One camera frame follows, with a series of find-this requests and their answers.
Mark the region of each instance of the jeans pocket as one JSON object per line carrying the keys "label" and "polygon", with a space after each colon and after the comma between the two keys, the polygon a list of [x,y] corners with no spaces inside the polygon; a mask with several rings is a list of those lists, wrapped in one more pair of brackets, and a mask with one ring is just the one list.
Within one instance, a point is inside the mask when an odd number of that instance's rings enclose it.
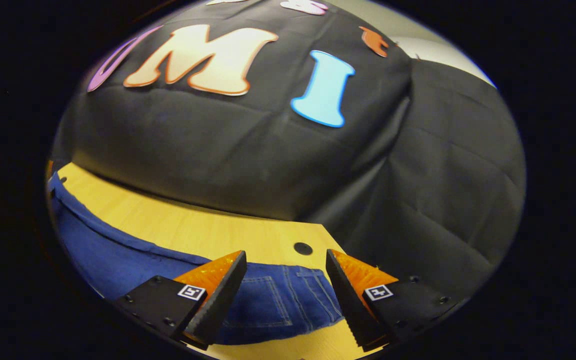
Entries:
{"label": "jeans pocket", "polygon": [[328,314],[331,322],[336,322],[343,315],[339,310],[337,297],[334,290],[320,269],[297,272],[297,277],[306,284],[313,298],[319,303],[322,309]]}
{"label": "jeans pocket", "polygon": [[270,276],[244,278],[228,316],[223,321],[224,328],[278,328],[292,325],[277,285]]}

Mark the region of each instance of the black fabric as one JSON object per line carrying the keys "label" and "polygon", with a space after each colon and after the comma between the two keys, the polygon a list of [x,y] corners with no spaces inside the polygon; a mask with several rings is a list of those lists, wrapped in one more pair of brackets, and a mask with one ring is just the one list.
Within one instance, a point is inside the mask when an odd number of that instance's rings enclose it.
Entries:
{"label": "black fabric", "polygon": [[[370,25],[327,5],[314,16],[272,0],[199,4],[144,28],[166,24],[96,91],[86,86],[105,59],[82,80],[62,117],[55,168],[73,161],[185,203],[320,223],[349,255],[468,299],[521,218],[526,167],[512,116],[494,87],[411,59],[383,34],[388,57],[375,55],[358,28]],[[250,66],[246,95],[190,88],[187,77],[203,65],[174,84],[123,87],[173,30],[198,24],[210,25],[210,40],[244,27],[279,36]],[[341,128],[290,107],[313,72],[311,50],[356,71]]]}

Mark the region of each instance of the orange letter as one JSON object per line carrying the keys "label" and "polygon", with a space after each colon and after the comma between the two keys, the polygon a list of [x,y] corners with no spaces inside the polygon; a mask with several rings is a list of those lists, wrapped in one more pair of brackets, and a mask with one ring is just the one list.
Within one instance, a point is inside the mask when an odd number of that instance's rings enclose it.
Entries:
{"label": "orange letter", "polygon": [[166,84],[173,84],[199,63],[210,58],[201,71],[188,78],[192,88],[238,96],[250,88],[246,80],[250,64],[259,50],[279,36],[250,27],[234,30],[208,42],[210,25],[191,25],[174,30],[158,48],[123,81],[125,87],[144,87],[160,77],[158,67],[167,59]]}
{"label": "orange letter", "polygon": [[388,48],[388,43],[382,39],[382,35],[379,35],[377,32],[374,32],[373,30],[367,29],[363,26],[360,26],[359,29],[363,30],[361,39],[363,40],[364,44],[368,45],[368,48],[371,48],[371,50],[380,57],[388,57],[386,51],[382,49],[382,45],[384,48]]}

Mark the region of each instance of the denim fabric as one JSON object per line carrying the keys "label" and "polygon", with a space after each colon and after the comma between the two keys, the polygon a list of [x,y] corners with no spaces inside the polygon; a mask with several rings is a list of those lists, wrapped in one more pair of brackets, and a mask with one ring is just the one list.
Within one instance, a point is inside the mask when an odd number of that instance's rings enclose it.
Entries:
{"label": "denim fabric", "polygon": [[[52,210],[74,265],[101,296],[114,300],[155,275],[177,276],[210,262],[137,239],[94,216],[54,175]],[[216,344],[242,345],[307,334],[343,319],[320,269],[249,262]]]}

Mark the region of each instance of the table surface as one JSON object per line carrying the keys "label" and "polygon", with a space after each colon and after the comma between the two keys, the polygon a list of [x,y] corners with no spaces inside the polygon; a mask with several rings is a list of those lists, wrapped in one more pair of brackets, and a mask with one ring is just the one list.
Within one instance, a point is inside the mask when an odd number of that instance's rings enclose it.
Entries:
{"label": "table surface", "polygon": [[[251,263],[299,265],[321,269],[326,278],[326,250],[343,252],[321,224],[231,214],[125,189],[70,163],[58,171],[67,191],[106,224],[138,239],[214,260],[245,250]],[[310,255],[293,248],[311,246]],[[220,360],[355,360],[364,352],[343,319],[320,330],[288,339],[246,345],[215,344],[189,349]]]}

